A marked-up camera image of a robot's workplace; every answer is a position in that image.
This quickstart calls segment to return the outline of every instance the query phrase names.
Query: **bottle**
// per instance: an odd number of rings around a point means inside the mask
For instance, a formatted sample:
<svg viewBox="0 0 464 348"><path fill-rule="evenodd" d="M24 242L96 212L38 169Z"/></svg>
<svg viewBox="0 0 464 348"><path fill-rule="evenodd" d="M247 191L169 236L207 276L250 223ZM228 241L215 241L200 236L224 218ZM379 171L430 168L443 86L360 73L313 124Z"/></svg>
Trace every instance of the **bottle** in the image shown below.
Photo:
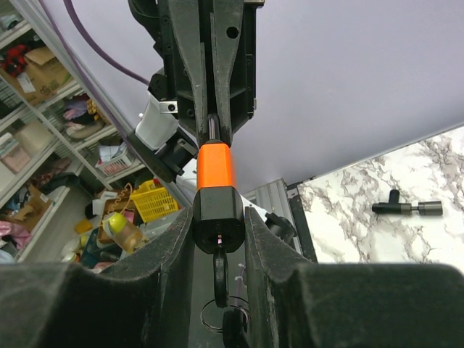
<svg viewBox="0 0 464 348"><path fill-rule="evenodd" d="M140 249L148 242L148 238L132 224L123 214L112 212L103 220L103 229L117 245L128 253Z"/></svg>

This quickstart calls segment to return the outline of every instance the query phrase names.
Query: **white marble surface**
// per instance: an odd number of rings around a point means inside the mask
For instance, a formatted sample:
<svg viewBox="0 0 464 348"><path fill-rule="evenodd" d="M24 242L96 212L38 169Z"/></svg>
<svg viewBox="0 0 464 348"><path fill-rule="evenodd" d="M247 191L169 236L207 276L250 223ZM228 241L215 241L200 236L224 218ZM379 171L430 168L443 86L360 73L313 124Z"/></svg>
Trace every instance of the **white marble surface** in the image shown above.
<svg viewBox="0 0 464 348"><path fill-rule="evenodd" d="M464 128L299 186L319 262L440 262L464 273ZM371 205L441 200L441 217L376 215Z"/></svg>

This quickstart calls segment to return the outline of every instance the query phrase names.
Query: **key ring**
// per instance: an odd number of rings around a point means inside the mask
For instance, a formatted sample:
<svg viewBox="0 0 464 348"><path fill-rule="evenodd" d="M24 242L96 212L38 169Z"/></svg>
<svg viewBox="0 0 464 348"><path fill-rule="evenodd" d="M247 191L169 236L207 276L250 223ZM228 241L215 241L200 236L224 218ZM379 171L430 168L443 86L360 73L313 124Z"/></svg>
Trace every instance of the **key ring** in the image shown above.
<svg viewBox="0 0 464 348"><path fill-rule="evenodd" d="M238 296L228 296L229 299L239 299L241 300L244 304L246 304L246 306L248 307L248 301L246 301L245 299L242 299L241 297L238 297ZM212 299L211 301L207 302L203 308L202 308L202 311L200 312L200 319L202 321L202 324L203 326L207 329L207 330L210 330L211 332L215 332L217 334L221 334L223 332L223 328L218 328L217 326L212 326L210 325L209 323L206 322L206 320L204 319L204 310L207 309L207 307L212 304L215 300ZM249 315L248 315L248 309L246 308L243 308L243 307L239 307L237 306L236 304L230 304L228 305L228 307L231 307L231 308L236 308L237 310L239 310L240 312L242 312L244 315L245 315L245 324L248 323L248 320L249 320Z"/></svg>

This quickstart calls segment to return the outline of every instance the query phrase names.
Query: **shelf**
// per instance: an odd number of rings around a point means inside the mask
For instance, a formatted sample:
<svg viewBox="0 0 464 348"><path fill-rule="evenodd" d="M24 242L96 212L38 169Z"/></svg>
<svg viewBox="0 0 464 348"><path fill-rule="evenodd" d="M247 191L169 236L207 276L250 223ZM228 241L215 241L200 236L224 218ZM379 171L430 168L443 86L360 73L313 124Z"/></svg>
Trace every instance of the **shelf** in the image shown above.
<svg viewBox="0 0 464 348"><path fill-rule="evenodd" d="M75 159L68 167L68 169L65 170L65 172L79 175L80 172L82 172L83 167L84 165L80 163L79 160ZM16 254L15 259L18 262L24 261L25 258L32 251L37 241L40 239L41 235L46 230L50 220L56 214L57 210L65 200L67 194L70 192L70 189L70 187L61 186L48 195L48 198L51 199L53 202L51 203L48 210L43 214L42 218L38 221L35 228L31 231L30 234L32 235L32 238L29 241L28 245L26 245Z"/></svg>
<svg viewBox="0 0 464 348"><path fill-rule="evenodd" d="M132 173L135 173L137 170L144 169L145 165L141 163L138 159L134 160L134 163L127 169L123 170L122 172L119 172L118 174L114 174L106 179L107 183L114 183L115 181L118 181L119 179L124 178L125 176L128 176Z"/></svg>
<svg viewBox="0 0 464 348"><path fill-rule="evenodd" d="M79 91L82 91L82 87L79 86L79 83L76 80L73 80L69 82L67 85L60 88L53 97L39 104L37 106L37 109L38 111L43 112L46 110L47 107L50 107L51 105L66 98L67 96L76 94Z"/></svg>
<svg viewBox="0 0 464 348"><path fill-rule="evenodd" d="M111 136L112 134L117 133L117 129L113 125L107 125L103 127L101 130L96 132L94 135L89 136L88 138L82 139L78 143L74 145L76 150L81 150L87 146L95 144L98 140L106 138L107 136Z"/></svg>
<svg viewBox="0 0 464 348"><path fill-rule="evenodd" d="M25 105L18 107L15 111L12 111L8 116L0 121L0 132L3 132L8 128L14 121L19 120L20 116L27 109Z"/></svg>
<svg viewBox="0 0 464 348"><path fill-rule="evenodd" d="M30 176L39 169L39 167L46 161L51 153L56 149L58 145L58 139L53 141L51 144L45 146L42 151L37 153L35 157L31 158L29 163L16 174L14 180L8 183L0 192L0 207L3 207L9 199L21 188L26 181L29 180Z"/></svg>
<svg viewBox="0 0 464 348"><path fill-rule="evenodd" d="M13 29L7 30L6 32L2 33L0 35L0 49L3 49L4 47L8 46L9 44L11 44L11 42L23 36L31 29L32 27L29 25L29 23L23 20L22 22L16 24L16 26Z"/></svg>

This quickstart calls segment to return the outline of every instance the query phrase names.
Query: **yellow plastic crate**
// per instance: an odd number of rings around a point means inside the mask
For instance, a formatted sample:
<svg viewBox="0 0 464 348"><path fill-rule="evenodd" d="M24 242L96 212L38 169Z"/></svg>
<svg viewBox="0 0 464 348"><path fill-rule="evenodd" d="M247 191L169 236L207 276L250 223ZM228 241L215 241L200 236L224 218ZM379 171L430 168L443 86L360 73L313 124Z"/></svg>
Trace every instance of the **yellow plastic crate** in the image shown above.
<svg viewBox="0 0 464 348"><path fill-rule="evenodd" d="M176 212L180 208L174 198L160 183L145 181L135 190L130 199L137 207L145 223Z"/></svg>

